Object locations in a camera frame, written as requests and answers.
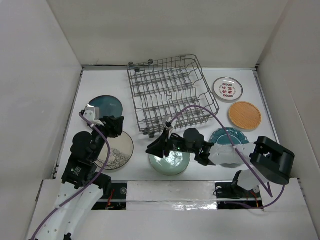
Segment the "dark blue round plate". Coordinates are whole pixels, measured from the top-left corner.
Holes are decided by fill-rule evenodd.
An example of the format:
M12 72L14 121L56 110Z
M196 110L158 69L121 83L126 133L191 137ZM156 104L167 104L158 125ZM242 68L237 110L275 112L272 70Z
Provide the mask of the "dark blue round plate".
M99 108L97 115L99 119L111 116L118 118L123 114L123 105L121 101L111 95L101 95L95 97L87 104L87 107Z

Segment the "light green floral plate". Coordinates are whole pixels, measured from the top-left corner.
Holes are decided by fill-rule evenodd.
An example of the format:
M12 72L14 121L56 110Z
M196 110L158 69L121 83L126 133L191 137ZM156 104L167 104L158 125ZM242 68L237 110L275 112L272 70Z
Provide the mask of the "light green floral plate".
M171 151L169 156L163 158L149 155L151 166L165 176L176 176L184 172L189 166L191 155L186 152Z

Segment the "teal scalloped plate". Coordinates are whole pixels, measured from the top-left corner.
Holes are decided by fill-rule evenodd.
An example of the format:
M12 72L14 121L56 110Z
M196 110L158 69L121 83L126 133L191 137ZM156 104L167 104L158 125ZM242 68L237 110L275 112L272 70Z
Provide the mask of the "teal scalloped plate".
M237 130L233 127L226 127L225 129L235 145L248 144L250 142L240 130ZM231 145L231 142L223 128L219 128L213 132L209 142L219 145ZM240 167L242 163L222 163L220 165L224 168L234 169Z

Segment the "white plate red characters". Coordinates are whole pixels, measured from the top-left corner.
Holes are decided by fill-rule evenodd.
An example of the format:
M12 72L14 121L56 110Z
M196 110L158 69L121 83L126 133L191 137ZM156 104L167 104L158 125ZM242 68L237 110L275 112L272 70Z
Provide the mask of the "white plate red characters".
M238 80L225 76L214 81L212 91L220 100L233 102L241 98L244 89Z

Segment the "orange woven round plate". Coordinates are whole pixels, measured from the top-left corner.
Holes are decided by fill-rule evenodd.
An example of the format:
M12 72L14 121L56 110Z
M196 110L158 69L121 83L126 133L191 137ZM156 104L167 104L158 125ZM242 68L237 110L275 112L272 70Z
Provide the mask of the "orange woven round plate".
M260 110L247 101L233 103L228 110L228 117L235 126L244 130L254 130L262 121Z

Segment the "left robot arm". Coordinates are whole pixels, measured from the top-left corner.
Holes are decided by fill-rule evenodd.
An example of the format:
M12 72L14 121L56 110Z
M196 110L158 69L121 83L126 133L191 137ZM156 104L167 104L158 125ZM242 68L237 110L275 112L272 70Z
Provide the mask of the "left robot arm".
M72 140L71 155L61 177L61 185L52 212L39 224L33 240L75 240L85 218L100 198L111 194L112 179L96 171L95 161L103 147L110 147L109 138L123 132L124 117L106 116L102 124L94 124L79 116L92 132L78 132Z

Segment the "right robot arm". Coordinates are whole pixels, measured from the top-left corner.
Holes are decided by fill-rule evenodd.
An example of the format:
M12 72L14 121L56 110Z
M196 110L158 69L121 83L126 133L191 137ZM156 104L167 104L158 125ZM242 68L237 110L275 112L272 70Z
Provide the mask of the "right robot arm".
M205 141L195 128L187 129L183 136L166 128L145 152L159 158L167 157L170 152L190 153L202 166L244 164L247 169L238 171L231 184L231 191L237 197L260 185L288 185L295 160L291 150L266 136L246 144L221 145Z

